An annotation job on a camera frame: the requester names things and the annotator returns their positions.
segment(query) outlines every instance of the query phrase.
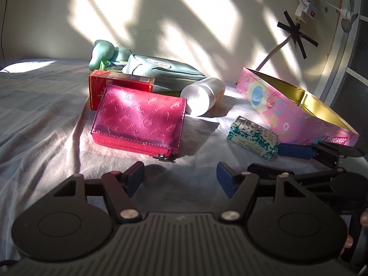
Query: small green box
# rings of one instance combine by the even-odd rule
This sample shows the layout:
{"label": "small green box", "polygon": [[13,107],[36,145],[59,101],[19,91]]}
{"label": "small green box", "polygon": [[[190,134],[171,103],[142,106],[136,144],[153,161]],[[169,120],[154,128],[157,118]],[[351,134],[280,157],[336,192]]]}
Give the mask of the small green box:
{"label": "small green box", "polygon": [[100,64],[100,71],[122,72],[121,70],[128,64],[127,61],[107,61],[103,60]]}
{"label": "small green box", "polygon": [[227,138],[267,160],[273,159],[280,143],[275,133],[242,116],[233,122]]}

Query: gray checkered blanket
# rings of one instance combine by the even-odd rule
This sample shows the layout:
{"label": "gray checkered blanket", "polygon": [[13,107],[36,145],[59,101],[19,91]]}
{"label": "gray checkered blanket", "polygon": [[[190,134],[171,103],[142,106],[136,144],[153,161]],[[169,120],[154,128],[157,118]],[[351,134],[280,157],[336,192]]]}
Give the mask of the gray checkered blanket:
{"label": "gray checkered blanket", "polygon": [[[85,61],[49,59],[24,60],[0,72],[0,260],[19,257],[11,238],[15,217],[73,173],[98,178],[143,161],[146,177],[132,198],[142,213],[218,213],[228,201],[216,180],[219,161],[234,169],[253,162],[296,173],[319,169],[289,158],[271,163],[228,141],[238,115],[264,124],[230,84],[205,117],[185,117],[175,163],[99,146],[89,133],[88,74]],[[100,198],[89,202],[103,206]]]}

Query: fingernail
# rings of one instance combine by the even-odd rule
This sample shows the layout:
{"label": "fingernail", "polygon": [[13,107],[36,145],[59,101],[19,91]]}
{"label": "fingernail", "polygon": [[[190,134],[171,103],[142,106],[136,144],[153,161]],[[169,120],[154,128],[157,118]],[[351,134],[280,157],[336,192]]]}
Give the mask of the fingernail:
{"label": "fingernail", "polygon": [[363,226],[368,226],[368,210],[364,211],[360,217],[360,223]]}
{"label": "fingernail", "polygon": [[351,246],[353,246],[353,242],[353,238],[348,235],[345,242],[345,248],[351,248]]}

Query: green patterned box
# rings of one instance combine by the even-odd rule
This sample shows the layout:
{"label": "green patterned box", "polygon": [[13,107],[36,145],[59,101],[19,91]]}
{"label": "green patterned box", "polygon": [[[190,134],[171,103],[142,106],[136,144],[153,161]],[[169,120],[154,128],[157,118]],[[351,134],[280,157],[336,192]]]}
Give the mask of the green patterned box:
{"label": "green patterned box", "polygon": [[227,138],[267,160],[272,160],[280,143],[275,133],[242,116],[231,125]]}

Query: pink tin box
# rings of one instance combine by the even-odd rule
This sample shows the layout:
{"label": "pink tin box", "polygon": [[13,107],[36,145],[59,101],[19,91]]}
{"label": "pink tin box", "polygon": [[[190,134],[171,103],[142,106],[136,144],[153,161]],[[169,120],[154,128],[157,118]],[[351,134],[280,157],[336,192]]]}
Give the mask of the pink tin box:
{"label": "pink tin box", "polygon": [[297,86],[243,68],[236,88],[282,143],[327,141],[354,146],[359,138],[337,113]]}

